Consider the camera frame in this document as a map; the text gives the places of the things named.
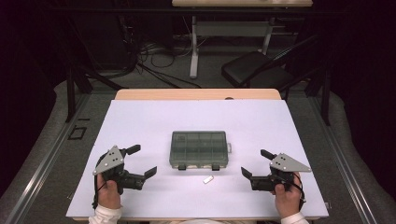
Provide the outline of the black metal stand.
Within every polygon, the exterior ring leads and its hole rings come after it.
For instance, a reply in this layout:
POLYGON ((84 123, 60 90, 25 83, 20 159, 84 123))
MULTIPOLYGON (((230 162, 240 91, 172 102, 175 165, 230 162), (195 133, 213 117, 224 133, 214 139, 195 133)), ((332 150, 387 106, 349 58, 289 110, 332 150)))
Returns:
POLYGON ((331 70, 329 68, 319 68, 315 71, 304 90, 307 96, 317 96, 319 91, 321 91, 320 116, 326 125, 330 125, 331 70))
POLYGON ((108 78, 100 75, 96 71, 85 65, 71 65, 67 70, 66 77, 66 88, 67 88, 67 105, 68 113, 66 122, 69 122, 77 112, 75 87, 84 94, 89 94, 92 92, 92 84, 89 81, 89 77, 92 77, 103 84, 107 85, 115 91, 122 89, 122 86, 109 80, 108 78))

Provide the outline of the black folding chair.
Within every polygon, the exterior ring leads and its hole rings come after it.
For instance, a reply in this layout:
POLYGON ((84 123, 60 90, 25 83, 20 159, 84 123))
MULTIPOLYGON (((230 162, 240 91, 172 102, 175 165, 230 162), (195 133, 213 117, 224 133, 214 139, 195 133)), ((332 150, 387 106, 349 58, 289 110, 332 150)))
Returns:
POLYGON ((283 68, 283 65, 317 43, 318 36, 312 35, 272 57, 252 51, 224 64, 221 67, 221 75, 237 89, 276 89, 279 92, 288 92, 291 86, 314 74, 318 68, 304 75, 294 75, 283 68))

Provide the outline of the person's right hand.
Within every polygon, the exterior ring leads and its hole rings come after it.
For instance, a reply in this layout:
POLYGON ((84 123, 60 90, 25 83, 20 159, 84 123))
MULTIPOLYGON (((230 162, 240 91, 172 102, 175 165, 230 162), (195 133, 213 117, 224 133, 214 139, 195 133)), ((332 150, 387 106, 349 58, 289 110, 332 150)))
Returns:
POLYGON ((290 217, 300 212, 301 198, 301 179, 299 173, 293 174, 294 184, 288 190, 285 190, 283 184, 277 184, 273 194, 275 197, 276 210, 281 218, 290 217))

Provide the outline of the white board sheet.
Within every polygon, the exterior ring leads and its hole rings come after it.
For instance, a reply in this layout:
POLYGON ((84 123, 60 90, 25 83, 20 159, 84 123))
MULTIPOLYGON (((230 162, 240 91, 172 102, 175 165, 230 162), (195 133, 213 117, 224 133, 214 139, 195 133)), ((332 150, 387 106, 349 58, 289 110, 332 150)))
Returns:
POLYGON ((94 167, 113 146, 140 145, 126 157, 125 168, 142 174, 157 167, 141 190, 121 196, 125 219, 266 219, 275 218, 274 197, 253 190, 241 168, 268 175, 265 149, 285 153, 301 163, 308 159, 287 104, 282 100, 124 101, 114 100, 92 147, 67 216, 81 220, 92 215, 94 167), (174 131, 224 131, 232 147, 229 163, 219 171, 171 167, 169 153, 174 131), (213 175, 208 184, 203 180, 213 175))

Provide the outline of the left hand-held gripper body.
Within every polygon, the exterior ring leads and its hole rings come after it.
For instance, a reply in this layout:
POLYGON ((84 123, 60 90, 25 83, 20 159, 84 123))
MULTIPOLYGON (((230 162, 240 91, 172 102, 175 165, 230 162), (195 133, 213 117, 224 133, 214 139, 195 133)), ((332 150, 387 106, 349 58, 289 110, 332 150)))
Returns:
POLYGON ((146 178, 143 175, 131 174, 124 169, 125 157, 120 151, 117 146, 113 146, 99 158, 92 172, 94 184, 97 184, 97 176, 101 174, 104 180, 114 180, 117 183, 119 194, 122 194, 124 189, 141 190, 146 178))

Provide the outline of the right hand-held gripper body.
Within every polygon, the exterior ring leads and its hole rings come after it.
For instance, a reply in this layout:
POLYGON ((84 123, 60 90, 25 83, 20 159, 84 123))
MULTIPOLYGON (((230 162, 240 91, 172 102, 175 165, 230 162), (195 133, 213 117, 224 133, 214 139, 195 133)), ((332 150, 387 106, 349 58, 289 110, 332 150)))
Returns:
POLYGON ((269 167, 269 175, 251 177, 250 185, 253 190, 274 191, 277 184, 283 184, 285 190, 288 190, 290 186, 294 184, 294 173, 311 172, 310 167, 285 153, 276 154, 276 157, 270 161, 269 167))

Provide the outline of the person's left hand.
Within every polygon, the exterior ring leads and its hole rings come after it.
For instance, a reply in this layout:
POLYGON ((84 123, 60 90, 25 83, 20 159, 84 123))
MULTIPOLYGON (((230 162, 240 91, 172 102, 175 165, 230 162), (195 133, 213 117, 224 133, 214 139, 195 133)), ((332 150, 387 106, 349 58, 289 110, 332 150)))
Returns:
POLYGON ((104 180, 103 176, 97 176, 98 204, 108 209, 121 209, 118 186, 114 180, 104 180))

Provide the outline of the grey translucent plastic compartment box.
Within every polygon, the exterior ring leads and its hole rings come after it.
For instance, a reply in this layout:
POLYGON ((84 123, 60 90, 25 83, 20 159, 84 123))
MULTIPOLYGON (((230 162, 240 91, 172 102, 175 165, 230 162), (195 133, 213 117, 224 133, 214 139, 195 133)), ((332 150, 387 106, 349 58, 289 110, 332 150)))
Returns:
POLYGON ((180 171, 219 171, 229 163, 229 145, 224 131, 174 131, 169 163, 180 171))

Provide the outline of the white-legged wooden desk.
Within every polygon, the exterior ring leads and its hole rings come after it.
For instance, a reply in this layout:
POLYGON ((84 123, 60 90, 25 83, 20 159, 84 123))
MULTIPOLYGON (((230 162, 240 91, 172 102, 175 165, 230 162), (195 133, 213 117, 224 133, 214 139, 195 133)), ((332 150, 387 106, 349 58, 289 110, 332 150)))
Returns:
MULTIPOLYGON (((225 7, 227 9, 295 9, 310 8, 313 0, 172 0, 174 7, 187 9, 209 9, 225 7)), ((267 51, 275 18, 266 21, 199 21, 191 17, 191 70, 190 78, 198 76, 199 36, 261 36, 264 38, 262 52, 267 51)))

